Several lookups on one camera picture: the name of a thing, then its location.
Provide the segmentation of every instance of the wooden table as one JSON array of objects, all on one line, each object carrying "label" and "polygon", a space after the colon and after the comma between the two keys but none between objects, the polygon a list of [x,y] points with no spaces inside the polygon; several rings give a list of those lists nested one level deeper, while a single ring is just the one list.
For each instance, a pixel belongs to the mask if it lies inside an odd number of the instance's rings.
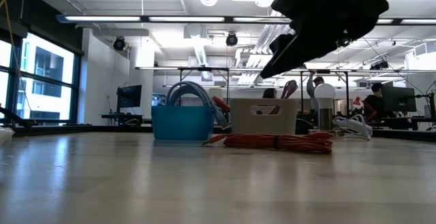
[{"label": "wooden table", "polygon": [[436,145],[336,141],[332,155],[154,144],[146,133],[0,148],[0,223],[432,223]]}]

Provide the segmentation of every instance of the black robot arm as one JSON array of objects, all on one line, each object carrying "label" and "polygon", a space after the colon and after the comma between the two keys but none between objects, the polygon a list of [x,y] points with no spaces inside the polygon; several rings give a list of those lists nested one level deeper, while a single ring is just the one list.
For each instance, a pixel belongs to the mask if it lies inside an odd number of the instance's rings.
[{"label": "black robot arm", "polygon": [[365,36],[389,10],[386,0],[274,0],[271,7],[290,18],[295,34],[271,45],[274,56],[261,77],[269,78],[347,46]]}]

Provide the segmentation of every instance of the computer monitor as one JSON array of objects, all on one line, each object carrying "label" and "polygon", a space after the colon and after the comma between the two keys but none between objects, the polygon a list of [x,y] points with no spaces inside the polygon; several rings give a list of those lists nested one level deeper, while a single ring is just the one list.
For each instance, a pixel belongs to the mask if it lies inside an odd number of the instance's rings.
[{"label": "computer monitor", "polygon": [[129,86],[118,88],[118,102],[116,112],[120,112],[120,108],[137,108],[141,106],[141,91],[142,85]]},{"label": "computer monitor", "polygon": [[415,89],[383,87],[383,106],[387,112],[416,112]]}]

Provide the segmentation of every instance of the window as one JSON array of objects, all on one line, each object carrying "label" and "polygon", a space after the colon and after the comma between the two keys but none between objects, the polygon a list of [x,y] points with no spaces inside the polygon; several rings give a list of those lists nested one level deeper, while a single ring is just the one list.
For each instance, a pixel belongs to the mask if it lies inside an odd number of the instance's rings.
[{"label": "window", "polygon": [[23,40],[21,70],[45,78],[71,84],[74,54],[36,35]]},{"label": "window", "polygon": [[[6,107],[7,99],[7,84],[9,81],[9,74],[0,71],[0,107]],[[5,115],[0,113],[0,118],[4,118]]]},{"label": "window", "polygon": [[11,63],[12,45],[0,41],[0,66],[9,67]]},{"label": "window", "polygon": [[[13,51],[21,53],[16,75]],[[21,46],[0,41],[0,106],[42,125],[75,123],[79,58],[29,33]],[[0,123],[10,121],[0,114]]]},{"label": "window", "polygon": [[18,88],[17,115],[27,119],[69,120],[71,96],[70,87],[22,78]]},{"label": "window", "polygon": [[60,112],[40,112],[32,111],[30,112],[30,117],[35,119],[52,119],[59,120],[61,118]]}]

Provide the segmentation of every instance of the security camera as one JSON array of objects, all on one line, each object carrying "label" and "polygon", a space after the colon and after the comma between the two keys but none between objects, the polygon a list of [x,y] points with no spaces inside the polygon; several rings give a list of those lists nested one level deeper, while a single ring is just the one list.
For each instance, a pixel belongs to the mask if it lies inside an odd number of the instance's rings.
[{"label": "security camera", "polygon": [[235,33],[229,33],[227,36],[227,40],[225,41],[227,46],[233,47],[238,44],[238,38],[236,37]]},{"label": "security camera", "polygon": [[114,42],[114,49],[118,51],[125,50],[126,44],[124,41],[124,37],[116,37],[116,40]]}]

